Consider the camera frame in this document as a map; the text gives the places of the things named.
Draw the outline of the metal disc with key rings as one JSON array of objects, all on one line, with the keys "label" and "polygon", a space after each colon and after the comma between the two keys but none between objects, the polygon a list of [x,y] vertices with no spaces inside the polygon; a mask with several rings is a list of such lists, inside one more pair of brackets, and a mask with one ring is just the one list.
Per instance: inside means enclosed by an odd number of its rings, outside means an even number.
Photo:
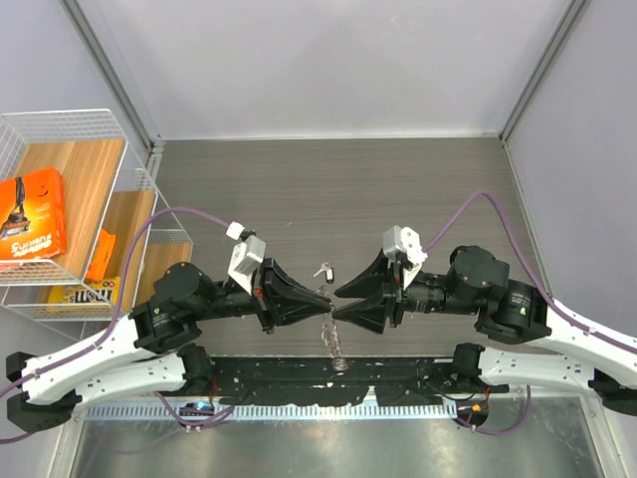
[{"label": "metal disc with key rings", "polygon": [[337,326],[331,314],[323,315],[320,336],[331,359],[332,368],[338,372],[347,370],[347,360],[342,355]]}]

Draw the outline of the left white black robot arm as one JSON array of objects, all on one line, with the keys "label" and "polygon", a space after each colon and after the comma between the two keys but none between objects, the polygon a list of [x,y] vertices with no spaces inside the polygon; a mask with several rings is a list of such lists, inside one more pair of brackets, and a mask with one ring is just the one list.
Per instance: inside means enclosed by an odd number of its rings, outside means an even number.
[{"label": "left white black robot arm", "polygon": [[25,436],[60,426],[100,402],[146,393],[199,396],[215,371],[195,345],[199,323],[254,315],[262,330],[288,326],[331,310],[328,297],[291,279],[268,259],[242,287],[213,281],[188,262],[158,279],[150,299],[108,328],[43,356],[6,358],[8,420]]}]

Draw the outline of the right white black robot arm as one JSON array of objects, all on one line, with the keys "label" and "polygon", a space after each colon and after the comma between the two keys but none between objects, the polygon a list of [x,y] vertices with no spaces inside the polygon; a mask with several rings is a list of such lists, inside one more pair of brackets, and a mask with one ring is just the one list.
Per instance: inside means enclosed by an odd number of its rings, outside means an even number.
[{"label": "right white black robot arm", "polygon": [[636,413],[636,341],[596,326],[530,284],[513,280],[508,263],[479,246],[459,246],[445,274],[412,272],[384,253],[336,289],[346,306],[338,321],[375,334],[401,324],[407,313],[475,318],[475,329],[508,346],[539,354],[515,354],[458,344],[450,365],[453,385],[471,392],[484,384],[523,384],[596,395],[604,407]]}]

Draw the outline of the silver key with black tag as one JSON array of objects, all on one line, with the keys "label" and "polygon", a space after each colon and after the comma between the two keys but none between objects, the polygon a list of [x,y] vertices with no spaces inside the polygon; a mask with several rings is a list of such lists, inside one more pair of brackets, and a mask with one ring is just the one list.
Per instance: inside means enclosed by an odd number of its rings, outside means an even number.
[{"label": "silver key with black tag", "polygon": [[319,266],[318,270],[314,273],[314,277],[318,277],[318,276],[323,276],[327,284],[333,284],[335,280],[333,266],[328,262],[322,263]]}]

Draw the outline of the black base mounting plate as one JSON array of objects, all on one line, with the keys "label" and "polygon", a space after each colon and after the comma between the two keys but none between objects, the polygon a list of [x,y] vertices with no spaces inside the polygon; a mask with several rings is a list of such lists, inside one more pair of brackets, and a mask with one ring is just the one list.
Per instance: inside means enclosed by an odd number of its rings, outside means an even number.
[{"label": "black base mounting plate", "polygon": [[337,369],[329,358],[212,357],[203,375],[168,396],[213,395],[225,405],[342,407],[359,405],[373,391],[377,404],[438,404],[444,396],[469,399],[505,385],[486,385],[455,371],[448,358],[348,358]]}]

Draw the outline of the yellow candy bag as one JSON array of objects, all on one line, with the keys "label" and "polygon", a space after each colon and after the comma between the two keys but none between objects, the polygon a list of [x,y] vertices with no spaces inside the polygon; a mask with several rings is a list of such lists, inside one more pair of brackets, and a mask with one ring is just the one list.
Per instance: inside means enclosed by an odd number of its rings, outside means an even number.
[{"label": "yellow candy bag", "polygon": [[47,297],[47,311],[85,313],[92,307],[108,307],[117,302],[119,288],[119,276],[104,278],[100,281],[88,281],[83,285],[54,286]]}]

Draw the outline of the small orange packet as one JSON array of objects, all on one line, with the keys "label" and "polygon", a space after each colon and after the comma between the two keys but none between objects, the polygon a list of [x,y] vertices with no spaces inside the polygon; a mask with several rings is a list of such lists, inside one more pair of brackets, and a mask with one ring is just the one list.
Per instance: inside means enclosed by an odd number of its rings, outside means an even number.
[{"label": "small orange packet", "polygon": [[115,234],[111,234],[105,229],[100,231],[97,245],[87,271],[87,281],[100,281],[106,276],[106,270],[114,249],[115,240]]}]

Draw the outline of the orange product box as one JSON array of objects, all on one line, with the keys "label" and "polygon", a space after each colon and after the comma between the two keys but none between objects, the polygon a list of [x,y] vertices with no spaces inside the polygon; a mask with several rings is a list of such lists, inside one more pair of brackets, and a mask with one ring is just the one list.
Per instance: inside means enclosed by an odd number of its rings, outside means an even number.
[{"label": "orange product box", "polygon": [[64,181],[45,167],[1,182],[1,260],[50,259],[67,252]]}]

